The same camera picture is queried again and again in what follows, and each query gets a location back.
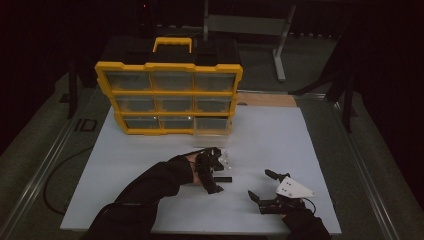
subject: dark floor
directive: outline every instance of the dark floor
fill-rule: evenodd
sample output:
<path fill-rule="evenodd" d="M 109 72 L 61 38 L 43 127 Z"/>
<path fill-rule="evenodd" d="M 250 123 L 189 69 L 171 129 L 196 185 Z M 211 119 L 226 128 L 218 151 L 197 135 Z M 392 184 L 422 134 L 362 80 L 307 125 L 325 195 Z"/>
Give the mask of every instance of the dark floor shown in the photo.
<path fill-rule="evenodd" d="M 244 77 L 239 89 L 285 94 L 303 87 L 318 78 L 335 44 L 322 38 L 290 37 L 282 56 L 285 83 L 276 80 L 270 45 L 240 44 Z M 342 228 L 343 233 L 333 239 L 424 239 L 424 214 L 360 94 L 354 95 L 353 133 L 347 134 L 337 105 L 322 100 L 320 94 L 327 87 L 298 97 L 296 102 L 304 114 Z M 78 239 L 82 235 L 60 230 L 63 216 L 48 209 L 42 197 L 47 175 L 68 160 L 47 188 L 49 202 L 60 211 L 66 209 L 90 150 L 78 153 L 95 144 L 109 110 L 108 99 L 98 88 L 79 90 L 80 111 L 75 119 L 67 120 L 68 106 L 59 103 L 67 93 L 66 76 L 58 81 L 55 94 L 1 156 L 0 239 Z M 98 124 L 92 132 L 79 131 L 75 128 L 78 119 L 96 120 Z"/>

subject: dark background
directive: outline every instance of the dark background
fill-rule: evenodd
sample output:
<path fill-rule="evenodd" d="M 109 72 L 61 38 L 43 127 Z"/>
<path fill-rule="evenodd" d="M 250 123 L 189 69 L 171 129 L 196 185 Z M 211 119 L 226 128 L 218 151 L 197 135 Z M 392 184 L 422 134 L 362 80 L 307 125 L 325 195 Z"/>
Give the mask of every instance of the dark background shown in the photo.
<path fill-rule="evenodd" d="M 288 9 L 279 2 L 210 0 L 210 12 L 279 17 Z M 419 3 L 303 2 L 296 9 L 291 32 L 341 36 L 325 71 L 354 64 L 355 89 L 423 207 L 424 10 Z M 71 58 L 84 86 L 94 87 L 93 67 L 110 36 L 152 37 L 156 24 L 203 24 L 199 0 L 3 0 L 1 6 L 0 153 L 54 92 Z"/>

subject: yellow and black storage case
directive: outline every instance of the yellow and black storage case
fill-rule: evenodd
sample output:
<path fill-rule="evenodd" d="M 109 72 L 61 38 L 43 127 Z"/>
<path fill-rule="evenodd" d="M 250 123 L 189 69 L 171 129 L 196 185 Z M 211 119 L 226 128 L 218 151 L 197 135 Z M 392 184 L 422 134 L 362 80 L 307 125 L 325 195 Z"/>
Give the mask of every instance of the yellow and black storage case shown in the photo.
<path fill-rule="evenodd" d="M 231 132 L 243 75 L 232 39 L 114 37 L 95 69 L 126 134 Z"/>

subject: transparent drawer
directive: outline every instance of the transparent drawer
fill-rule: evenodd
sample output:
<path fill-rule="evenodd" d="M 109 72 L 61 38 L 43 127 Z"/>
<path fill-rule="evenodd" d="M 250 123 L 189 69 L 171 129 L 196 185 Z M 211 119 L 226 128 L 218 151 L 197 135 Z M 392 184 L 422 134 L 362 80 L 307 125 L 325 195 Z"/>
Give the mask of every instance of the transparent drawer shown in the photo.
<path fill-rule="evenodd" d="M 194 120 L 195 134 L 228 134 L 228 131 L 227 117 L 196 117 Z"/>
<path fill-rule="evenodd" d="M 127 123 L 128 128 L 136 129 L 158 129 L 159 122 L 157 117 L 124 117 L 124 121 Z"/>
<path fill-rule="evenodd" d="M 193 117 L 159 117 L 164 129 L 192 129 Z"/>
<path fill-rule="evenodd" d="M 194 88 L 197 91 L 230 92 L 235 78 L 235 73 L 195 73 Z"/>
<path fill-rule="evenodd" d="M 150 77 L 155 90 L 191 91 L 192 74 L 189 72 L 151 72 Z"/>
<path fill-rule="evenodd" d="M 153 112 L 155 104 L 152 96 L 116 96 L 119 110 L 124 112 Z"/>
<path fill-rule="evenodd" d="M 162 112 L 191 112 L 193 98 L 190 96 L 157 96 L 156 105 Z"/>
<path fill-rule="evenodd" d="M 197 112 L 228 112 L 231 97 L 195 97 Z"/>
<path fill-rule="evenodd" d="M 150 90 L 147 72 L 107 71 L 106 78 L 112 90 Z"/>

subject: white table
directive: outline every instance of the white table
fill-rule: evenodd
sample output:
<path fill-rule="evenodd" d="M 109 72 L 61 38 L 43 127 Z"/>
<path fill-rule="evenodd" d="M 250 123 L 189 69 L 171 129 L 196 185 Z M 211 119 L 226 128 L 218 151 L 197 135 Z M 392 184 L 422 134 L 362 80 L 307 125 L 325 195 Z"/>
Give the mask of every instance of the white table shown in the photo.
<path fill-rule="evenodd" d="M 191 135 L 125 135 L 111 109 L 88 160 L 61 229 L 87 230 L 99 210 L 115 200 L 136 177 L 159 161 L 196 150 Z M 279 235 L 289 231 L 277 215 L 261 215 L 247 190 L 272 199 L 279 185 L 265 169 L 290 173 L 317 193 L 311 198 L 331 234 L 341 233 L 332 202 L 299 108 L 237 106 L 233 133 L 225 148 L 232 176 L 223 192 L 208 195 L 184 185 L 159 204 L 157 233 Z"/>

